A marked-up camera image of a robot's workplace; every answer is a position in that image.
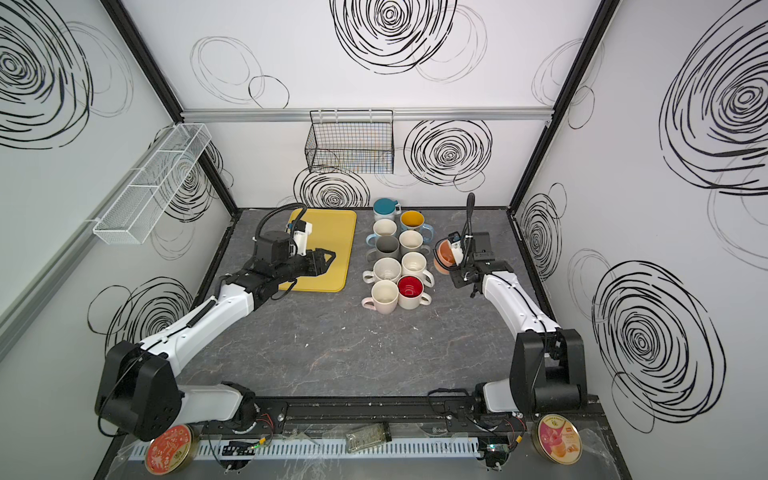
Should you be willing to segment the yellow plastic tray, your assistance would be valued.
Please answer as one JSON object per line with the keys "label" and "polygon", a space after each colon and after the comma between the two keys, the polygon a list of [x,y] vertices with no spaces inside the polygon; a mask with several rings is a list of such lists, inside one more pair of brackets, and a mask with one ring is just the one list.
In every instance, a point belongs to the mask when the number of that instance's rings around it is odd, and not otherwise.
{"label": "yellow plastic tray", "polygon": [[312,225],[307,248],[336,254],[328,271],[318,277],[301,277],[294,292],[336,293],[346,285],[357,214],[352,210],[308,209],[302,219]]}

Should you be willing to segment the cream mug with handle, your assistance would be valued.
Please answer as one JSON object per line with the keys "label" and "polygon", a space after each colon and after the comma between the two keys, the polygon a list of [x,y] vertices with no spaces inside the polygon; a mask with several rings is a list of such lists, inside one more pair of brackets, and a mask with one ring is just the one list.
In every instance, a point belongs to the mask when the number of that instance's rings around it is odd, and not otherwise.
{"label": "cream mug with handle", "polygon": [[425,287],[434,287],[435,278],[428,271],[427,259],[423,254],[418,252],[406,253],[401,259],[401,269],[403,276],[417,277]]}

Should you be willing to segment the beige speckled mug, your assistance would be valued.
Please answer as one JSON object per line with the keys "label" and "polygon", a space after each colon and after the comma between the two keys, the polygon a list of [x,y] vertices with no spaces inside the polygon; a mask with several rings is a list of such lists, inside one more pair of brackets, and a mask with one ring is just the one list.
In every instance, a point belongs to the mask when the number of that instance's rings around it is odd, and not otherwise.
{"label": "beige speckled mug", "polygon": [[363,272],[362,280],[366,284],[373,284],[382,280],[397,283],[402,276],[401,263],[394,258],[382,258],[377,260],[371,270]]}

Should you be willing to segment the grey tall mug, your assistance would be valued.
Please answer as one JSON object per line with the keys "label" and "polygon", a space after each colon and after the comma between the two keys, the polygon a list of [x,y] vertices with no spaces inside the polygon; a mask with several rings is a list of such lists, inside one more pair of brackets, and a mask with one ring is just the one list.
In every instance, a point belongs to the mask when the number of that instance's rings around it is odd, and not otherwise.
{"label": "grey tall mug", "polygon": [[376,262],[384,258],[400,261],[400,243],[396,236],[378,237],[374,247],[366,253],[367,262]]}

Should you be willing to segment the light blue mug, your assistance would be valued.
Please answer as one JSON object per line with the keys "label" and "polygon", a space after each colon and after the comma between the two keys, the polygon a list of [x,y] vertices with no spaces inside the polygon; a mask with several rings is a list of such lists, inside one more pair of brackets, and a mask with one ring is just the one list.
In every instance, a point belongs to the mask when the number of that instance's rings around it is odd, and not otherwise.
{"label": "light blue mug", "polygon": [[374,246],[380,237],[395,236],[398,232],[397,224],[388,218],[377,220],[373,224],[373,232],[366,237],[366,244]]}

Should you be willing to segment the pink mug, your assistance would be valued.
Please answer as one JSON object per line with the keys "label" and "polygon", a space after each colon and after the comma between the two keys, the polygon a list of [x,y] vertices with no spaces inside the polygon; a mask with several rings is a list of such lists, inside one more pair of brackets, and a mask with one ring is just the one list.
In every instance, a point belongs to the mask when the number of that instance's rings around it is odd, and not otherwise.
{"label": "pink mug", "polygon": [[380,314],[391,314],[398,306],[399,290],[397,284],[390,280],[376,282],[371,288],[370,296],[361,301],[361,306]]}

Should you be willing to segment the blue butterfly mug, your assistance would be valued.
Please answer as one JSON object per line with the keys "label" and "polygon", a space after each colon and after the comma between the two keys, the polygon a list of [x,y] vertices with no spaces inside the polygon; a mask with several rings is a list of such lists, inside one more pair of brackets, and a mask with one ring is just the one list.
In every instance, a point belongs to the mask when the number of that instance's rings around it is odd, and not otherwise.
{"label": "blue butterfly mug", "polygon": [[425,243],[430,243],[434,238],[434,228],[426,223],[425,216],[419,211],[404,211],[400,215],[400,224],[403,231],[420,233]]}

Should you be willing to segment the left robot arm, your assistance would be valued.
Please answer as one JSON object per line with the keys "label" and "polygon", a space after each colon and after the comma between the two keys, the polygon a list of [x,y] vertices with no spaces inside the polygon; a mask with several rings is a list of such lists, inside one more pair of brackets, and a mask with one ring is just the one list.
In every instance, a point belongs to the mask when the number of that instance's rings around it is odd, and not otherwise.
{"label": "left robot arm", "polygon": [[210,342],[272,298],[281,284],[325,274],[333,251],[317,248],[271,264],[251,259],[222,278],[204,304],[138,343],[123,340],[105,357],[94,411],[119,432],[154,440],[172,427],[218,421],[237,434],[257,424],[254,393],[234,382],[180,385],[178,375]]}

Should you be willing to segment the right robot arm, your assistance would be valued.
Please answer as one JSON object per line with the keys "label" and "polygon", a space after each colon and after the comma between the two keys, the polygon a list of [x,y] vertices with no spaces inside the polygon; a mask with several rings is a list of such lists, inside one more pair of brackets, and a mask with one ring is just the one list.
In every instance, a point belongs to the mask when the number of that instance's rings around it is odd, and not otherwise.
{"label": "right robot arm", "polygon": [[523,415],[576,411],[588,404],[584,342],[564,329],[525,291],[512,266],[494,258],[485,232],[447,237],[455,287],[472,286],[498,311],[514,336],[510,373],[476,387],[488,412]]}

